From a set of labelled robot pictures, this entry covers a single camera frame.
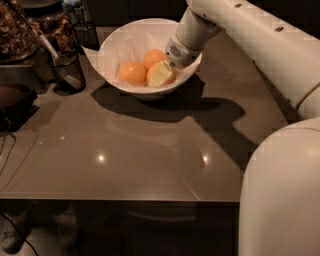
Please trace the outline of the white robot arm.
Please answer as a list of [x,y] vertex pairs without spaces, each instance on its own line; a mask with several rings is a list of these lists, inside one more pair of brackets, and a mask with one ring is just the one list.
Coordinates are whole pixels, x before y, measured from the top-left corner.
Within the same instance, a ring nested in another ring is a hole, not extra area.
[[[320,256],[320,42],[248,0],[186,0],[166,50],[194,63],[224,32],[256,67],[260,83],[241,91],[252,125],[278,122],[250,156],[239,200],[239,256]],[[298,115],[284,123],[280,109]]]

